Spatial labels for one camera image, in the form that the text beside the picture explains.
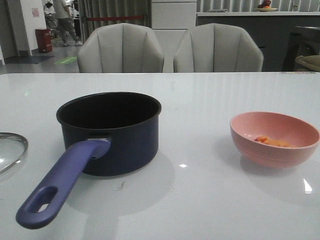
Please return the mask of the left beige upholstered chair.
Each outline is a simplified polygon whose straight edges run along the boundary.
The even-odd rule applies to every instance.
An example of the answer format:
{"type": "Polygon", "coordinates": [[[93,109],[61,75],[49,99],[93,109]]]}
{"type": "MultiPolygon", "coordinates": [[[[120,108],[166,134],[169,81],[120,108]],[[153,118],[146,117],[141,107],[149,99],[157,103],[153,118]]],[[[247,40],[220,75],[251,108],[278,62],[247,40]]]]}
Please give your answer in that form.
{"type": "Polygon", "coordinates": [[[77,64],[80,73],[162,73],[164,54],[151,28],[117,23],[90,34],[77,64]]]}

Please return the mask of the right beige upholstered chair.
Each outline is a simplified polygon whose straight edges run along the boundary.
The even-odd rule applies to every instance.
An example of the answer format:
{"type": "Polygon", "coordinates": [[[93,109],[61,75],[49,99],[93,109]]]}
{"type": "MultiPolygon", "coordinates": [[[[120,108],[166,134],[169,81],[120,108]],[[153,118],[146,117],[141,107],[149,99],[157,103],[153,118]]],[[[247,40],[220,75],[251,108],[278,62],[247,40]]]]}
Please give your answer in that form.
{"type": "Polygon", "coordinates": [[[209,23],[185,31],[173,57],[173,72],[261,72],[263,62],[262,51],[245,29],[209,23]]]}

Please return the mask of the orange ham slices pile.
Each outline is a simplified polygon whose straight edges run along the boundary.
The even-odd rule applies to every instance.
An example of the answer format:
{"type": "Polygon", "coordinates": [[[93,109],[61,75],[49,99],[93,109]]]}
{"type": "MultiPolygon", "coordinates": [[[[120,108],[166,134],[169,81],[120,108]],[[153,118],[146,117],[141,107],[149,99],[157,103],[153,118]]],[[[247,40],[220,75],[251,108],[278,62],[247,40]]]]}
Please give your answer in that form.
{"type": "Polygon", "coordinates": [[[289,142],[285,140],[278,140],[273,139],[265,135],[257,136],[254,139],[256,142],[259,142],[261,144],[269,145],[269,146],[275,146],[275,147],[282,147],[282,148],[294,148],[295,146],[290,144],[289,142]]]}

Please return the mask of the person in grey trousers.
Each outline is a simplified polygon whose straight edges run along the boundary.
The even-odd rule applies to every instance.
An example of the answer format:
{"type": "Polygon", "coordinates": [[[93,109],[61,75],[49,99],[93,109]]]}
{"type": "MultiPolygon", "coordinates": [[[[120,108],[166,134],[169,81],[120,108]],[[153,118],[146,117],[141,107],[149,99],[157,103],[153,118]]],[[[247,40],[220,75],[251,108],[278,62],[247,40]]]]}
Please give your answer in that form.
{"type": "Polygon", "coordinates": [[[57,20],[58,30],[60,32],[60,37],[62,39],[63,46],[67,47],[69,45],[66,32],[69,32],[70,36],[75,41],[75,46],[82,46],[83,43],[77,37],[75,28],[71,23],[71,14],[66,1],[53,0],[53,6],[54,6],[55,18],[57,20]]]}

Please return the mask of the fruit plate on counter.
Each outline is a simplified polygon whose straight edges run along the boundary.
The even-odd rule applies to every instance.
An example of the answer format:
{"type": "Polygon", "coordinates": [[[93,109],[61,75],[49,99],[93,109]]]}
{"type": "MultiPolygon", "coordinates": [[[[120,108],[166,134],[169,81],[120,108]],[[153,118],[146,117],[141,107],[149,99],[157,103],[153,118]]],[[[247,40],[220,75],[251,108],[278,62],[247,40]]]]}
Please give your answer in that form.
{"type": "Polygon", "coordinates": [[[277,11],[278,8],[276,7],[271,7],[271,0],[263,0],[261,4],[257,6],[255,9],[258,12],[274,12],[277,11]]]}

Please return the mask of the pink bowl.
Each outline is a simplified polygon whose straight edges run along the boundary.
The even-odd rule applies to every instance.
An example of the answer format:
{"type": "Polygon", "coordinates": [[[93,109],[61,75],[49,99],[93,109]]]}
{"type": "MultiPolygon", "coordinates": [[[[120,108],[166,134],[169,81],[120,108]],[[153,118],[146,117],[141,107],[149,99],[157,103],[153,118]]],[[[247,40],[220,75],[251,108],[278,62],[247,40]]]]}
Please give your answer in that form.
{"type": "Polygon", "coordinates": [[[230,120],[233,143],[248,160],[270,168],[288,168],[308,160],[320,144],[320,132],[293,116],[251,111],[230,120]],[[258,136],[284,140],[294,147],[277,147],[255,141],[258,136]]]}

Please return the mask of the olive cushion seat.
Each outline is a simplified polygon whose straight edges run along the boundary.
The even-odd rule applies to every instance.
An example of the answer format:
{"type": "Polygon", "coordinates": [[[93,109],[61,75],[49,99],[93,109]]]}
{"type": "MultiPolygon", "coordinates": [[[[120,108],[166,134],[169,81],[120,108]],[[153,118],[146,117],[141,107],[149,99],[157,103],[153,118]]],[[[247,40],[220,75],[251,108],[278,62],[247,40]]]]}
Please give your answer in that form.
{"type": "Polygon", "coordinates": [[[300,55],[295,58],[295,62],[302,65],[305,69],[308,69],[309,72],[320,71],[320,55],[300,55]]]}

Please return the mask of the grey counter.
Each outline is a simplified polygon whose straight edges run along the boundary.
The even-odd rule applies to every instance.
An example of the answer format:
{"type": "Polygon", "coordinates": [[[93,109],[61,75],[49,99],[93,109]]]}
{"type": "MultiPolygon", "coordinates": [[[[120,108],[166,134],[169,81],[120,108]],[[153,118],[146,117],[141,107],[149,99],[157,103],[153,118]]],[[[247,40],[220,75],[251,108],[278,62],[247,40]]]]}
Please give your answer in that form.
{"type": "Polygon", "coordinates": [[[320,53],[320,14],[315,12],[199,12],[196,25],[245,29],[264,55],[264,72],[294,71],[298,56],[320,53]]]}

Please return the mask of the beige upholstered chair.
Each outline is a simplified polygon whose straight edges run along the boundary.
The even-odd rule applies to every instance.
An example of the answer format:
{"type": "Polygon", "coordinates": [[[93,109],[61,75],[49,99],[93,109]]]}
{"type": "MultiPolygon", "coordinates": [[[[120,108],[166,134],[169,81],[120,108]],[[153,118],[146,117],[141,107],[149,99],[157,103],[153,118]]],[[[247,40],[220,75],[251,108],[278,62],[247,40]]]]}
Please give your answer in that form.
{"type": "Polygon", "coordinates": [[[173,72],[261,72],[263,62],[262,51],[245,29],[209,23],[185,31],[173,57],[173,72]]]}
{"type": "Polygon", "coordinates": [[[162,73],[164,54],[151,28],[117,23],[90,34],[77,64],[80,73],[162,73]]]}

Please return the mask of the red trash bin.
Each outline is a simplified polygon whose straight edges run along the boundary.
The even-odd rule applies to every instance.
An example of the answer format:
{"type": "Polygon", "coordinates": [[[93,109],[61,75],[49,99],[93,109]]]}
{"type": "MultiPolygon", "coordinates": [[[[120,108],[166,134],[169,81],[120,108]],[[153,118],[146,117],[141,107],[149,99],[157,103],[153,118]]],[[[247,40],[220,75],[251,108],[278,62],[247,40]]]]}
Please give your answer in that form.
{"type": "Polygon", "coordinates": [[[48,28],[35,29],[35,36],[40,53],[48,53],[53,50],[52,41],[50,37],[50,30],[48,28]]]}

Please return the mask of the white cabinet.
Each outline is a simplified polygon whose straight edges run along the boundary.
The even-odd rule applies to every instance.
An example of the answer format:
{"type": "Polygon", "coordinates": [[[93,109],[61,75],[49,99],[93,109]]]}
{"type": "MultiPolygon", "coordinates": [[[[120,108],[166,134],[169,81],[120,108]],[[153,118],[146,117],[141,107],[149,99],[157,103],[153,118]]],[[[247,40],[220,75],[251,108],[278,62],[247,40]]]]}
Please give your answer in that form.
{"type": "Polygon", "coordinates": [[[196,25],[196,0],[152,0],[151,28],[164,55],[163,72],[174,71],[173,58],[184,32],[196,25]]]}

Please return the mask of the red barrier tape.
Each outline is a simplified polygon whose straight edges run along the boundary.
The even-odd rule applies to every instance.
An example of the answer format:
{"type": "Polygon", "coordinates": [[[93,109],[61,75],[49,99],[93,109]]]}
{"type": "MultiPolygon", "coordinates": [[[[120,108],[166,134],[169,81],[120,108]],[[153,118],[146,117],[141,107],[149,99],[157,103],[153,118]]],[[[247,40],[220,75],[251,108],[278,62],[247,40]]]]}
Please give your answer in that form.
{"type": "Polygon", "coordinates": [[[86,17],[88,22],[100,22],[100,21],[130,21],[145,19],[146,15],[133,15],[133,16],[114,16],[114,17],[86,17]]]}

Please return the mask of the glass pot lid purple knob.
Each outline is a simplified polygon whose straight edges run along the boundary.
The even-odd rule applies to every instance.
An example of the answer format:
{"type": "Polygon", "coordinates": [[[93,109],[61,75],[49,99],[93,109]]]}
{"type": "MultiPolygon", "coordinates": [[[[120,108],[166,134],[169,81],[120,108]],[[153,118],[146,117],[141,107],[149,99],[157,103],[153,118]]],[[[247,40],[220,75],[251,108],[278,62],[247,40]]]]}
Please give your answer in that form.
{"type": "Polygon", "coordinates": [[[0,133],[0,174],[19,164],[27,153],[28,140],[17,133],[0,133]]]}

